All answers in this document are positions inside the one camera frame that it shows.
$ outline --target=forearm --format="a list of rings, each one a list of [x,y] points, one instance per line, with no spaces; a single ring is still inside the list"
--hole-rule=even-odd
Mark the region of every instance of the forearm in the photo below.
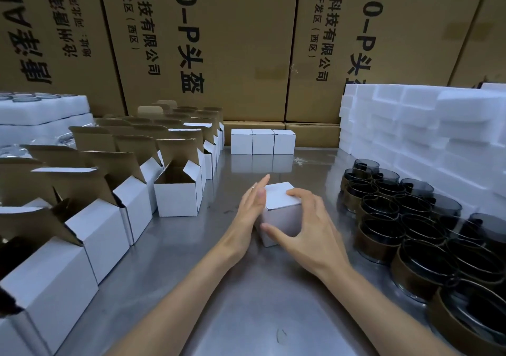
[[[177,356],[209,297],[233,265],[216,246],[107,356]]]
[[[322,280],[381,356],[456,356],[351,267],[329,270]]]

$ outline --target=person's right hand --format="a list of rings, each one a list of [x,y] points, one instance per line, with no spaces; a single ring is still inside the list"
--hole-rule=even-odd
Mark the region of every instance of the person's right hand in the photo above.
[[[292,238],[273,225],[261,229],[278,242],[306,270],[322,279],[328,272],[351,269],[343,239],[335,229],[323,200],[310,191],[293,188],[286,193],[301,199],[302,230]]]

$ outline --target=black glass cup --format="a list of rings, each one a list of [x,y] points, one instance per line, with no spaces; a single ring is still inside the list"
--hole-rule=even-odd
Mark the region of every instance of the black glass cup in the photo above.
[[[401,193],[394,196],[394,201],[399,205],[400,214],[414,214],[421,216],[430,216],[431,205],[424,199],[411,194]]]
[[[506,261],[506,221],[485,213],[473,213],[468,221],[480,227],[485,233],[485,247]]]
[[[344,192],[348,182],[350,180],[367,180],[371,181],[371,171],[370,170],[359,170],[357,168],[348,168],[345,170],[343,177],[341,178],[341,191]]]
[[[362,198],[370,193],[376,193],[378,188],[370,181],[351,180],[343,194],[343,204],[350,212],[355,213],[360,206]]]
[[[427,318],[463,354],[506,354],[506,301],[477,282],[447,282],[427,305]]]
[[[400,222],[408,238],[423,240],[436,246],[443,245],[446,241],[445,230],[426,216],[405,214],[401,215]]]
[[[463,279],[471,279],[488,288],[498,286],[504,281],[506,266],[492,251],[458,238],[448,240],[445,246],[457,259]]]
[[[375,193],[367,194],[362,198],[360,206],[356,210],[356,225],[360,224],[364,216],[370,214],[387,215],[393,219],[397,219],[399,215],[399,206],[390,199],[384,198]]]
[[[424,198],[432,206],[433,219],[440,219],[441,216],[456,216],[460,217],[462,205],[452,198],[439,193],[433,193],[432,196]]]
[[[378,193],[384,198],[393,200],[395,195],[405,194],[406,187],[392,180],[377,179],[374,180]]]
[[[367,260],[389,264],[404,238],[401,224],[386,215],[370,214],[362,219],[353,247]]]
[[[357,168],[359,170],[367,171],[368,169],[371,172],[377,172],[379,169],[379,163],[370,159],[357,159],[355,163],[353,163],[353,168]]]
[[[430,198],[434,194],[434,187],[426,181],[416,179],[402,179],[401,184],[406,187],[406,193],[420,198]]]
[[[390,181],[395,181],[395,182],[399,182],[399,174],[394,172],[394,171],[390,171],[390,170],[387,170],[385,168],[379,168],[377,172],[374,172],[372,174],[372,178],[374,180],[390,180]]]
[[[437,289],[458,274],[456,260],[441,247],[406,238],[391,265],[394,283],[409,297],[430,301]]]
[[[441,216],[437,222],[446,230],[448,238],[463,239],[479,245],[486,242],[484,230],[470,220],[456,216]]]

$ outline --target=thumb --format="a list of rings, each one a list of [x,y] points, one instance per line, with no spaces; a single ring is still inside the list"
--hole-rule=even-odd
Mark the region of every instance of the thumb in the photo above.
[[[284,249],[288,250],[289,241],[291,239],[290,236],[284,234],[276,228],[274,225],[270,225],[269,223],[262,223],[260,225],[260,229],[264,231],[269,238],[280,244]]]

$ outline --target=person's left hand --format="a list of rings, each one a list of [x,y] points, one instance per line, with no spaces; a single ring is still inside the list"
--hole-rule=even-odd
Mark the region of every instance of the person's left hand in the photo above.
[[[265,186],[270,177],[269,174],[265,175],[262,180],[246,191],[232,224],[218,242],[219,246],[227,252],[230,251],[234,264],[244,256],[250,246],[253,225],[265,207]]]

